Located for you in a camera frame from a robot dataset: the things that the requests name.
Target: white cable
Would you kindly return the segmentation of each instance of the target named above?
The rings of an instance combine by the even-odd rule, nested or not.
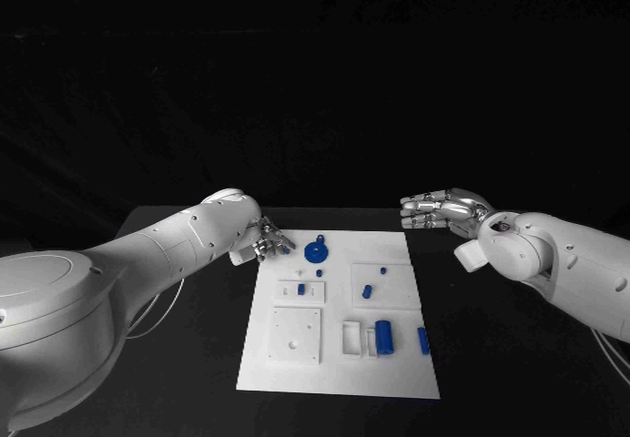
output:
[[[608,348],[605,347],[605,343],[602,342],[600,337],[597,336],[597,331],[593,328],[592,328],[592,331],[595,332],[595,339],[597,340],[597,343],[600,343],[600,348],[605,351],[605,353],[608,354],[608,358],[609,358],[610,364],[613,365],[615,369],[618,370],[618,373],[623,377],[623,380],[630,385],[630,381],[628,380],[626,375],[623,374],[620,368],[618,367],[618,364],[615,363],[613,359],[610,358]]]
[[[609,342],[608,336],[600,332],[600,339],[606,342],[606,344],[609,345],[610,349],[613,350],[613,353],[618,355],[618,358],[620,359],[623,365],[630,369],[630,364],[626,361],[626,358],[622,356],[622,354],[618,352],[618,350],[613,348],[613,345]]]
[[[162,323],[162,320],[168,317],[168,315],[169,315],[169,312],[171,312],[171,309],[174,308],[174,305],[175,305],[175,302],[176,302],[176,300],[178,300],[178,298],[181,297],[181,291],[182,291],[182,287],[184,287],[184,279],[182,279],[182,283],[181,283],[181,289],[178,290],[178,294],[176,294],[176,296],[175,296],[175,299],[174,299],[174,302],[171,303],[171,306],[169,306],[169,309],[168,309],[168,312],[165,313],[165,315],[162,316],[162,319],[158,321],[158,323],[155,324],[155,326],[143,333],[143,334],[140,334],[140,335],[135,335],[133,337],[129,337],[127,336],[127,338],[130,339],[130,340],[133,340],[133,339],[139,339],[140,337],[145,337],[156,328],[158,328],[158,325]]]
[[[149,306],[148,310],[145,311],[145,313],[142,314],[140,318],[136,320],[136,323],[132,325],[132,328],[127,331],[127,335],[132,333],[132,331],[136,329],[136,327],[139,326],[142,320],[145,319],[145,317],[149,314],[149,311],[152,310],[152,308],[155,307],[155,303],[158,302],[158,298],[161,297],[162,293],[155,297],[155,301],[152,302],[152,305]]]

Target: table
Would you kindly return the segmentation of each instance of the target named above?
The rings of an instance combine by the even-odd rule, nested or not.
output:
[[[138,208],[119,237],[184,208]],[[398,209],[263,212],[286,229],[403,230]],[[628,435],[630,389],[589,328],[491,266],[469,274],[453,254],[465,240],[446,229],[406,236],[442,401],[237,391],[259,265],[224,256],[187,279],[158,329],[126,343],[93,396],[21,437]]]

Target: black curtain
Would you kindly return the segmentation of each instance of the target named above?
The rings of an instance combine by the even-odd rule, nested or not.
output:
[[[230,187],[264,206],[348,208],[462,187],[497,208],[626,223],[625,51],[592,34],[548,40],[550,23],[616,31],[622,9],[18,7],[2,36],[0,225],[38,249],[86,249],[136,206],[194,205]]]

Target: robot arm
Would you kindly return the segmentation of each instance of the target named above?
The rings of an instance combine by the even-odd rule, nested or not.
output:
[[[151,299],[230,253],[234,265],[296,245],[237,189],[89,250],[0,259],[0,434],[93,394]]]
[[[458,188],[401,203],[404,228],[450,227],[471,239],[456,248],[469,272],[491,264],[587,326],[630,342],[630,241],[547,214],[499,212]]]

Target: blue object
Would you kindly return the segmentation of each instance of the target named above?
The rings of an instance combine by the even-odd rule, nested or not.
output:
[[[329,248],[325,245],[325,236],[318,235],[318,241],[309,243],[305,248],[305,257],[315,264],[325,261],[329,257]]]
[[[420,348],[423,349],[423,354],[430,354],[430,339],[427,338],[427,330],[424,328],[419,328],[419,337],[420,337]]]
[[[370,299],[373,296],[373,285],[367,285],[364,289],[364,299]]]
[[[377,352],[380,355],[394,353],[394,339],[391,338],[391,323],[388,320],[380,320],[374,325],[377,334]]]

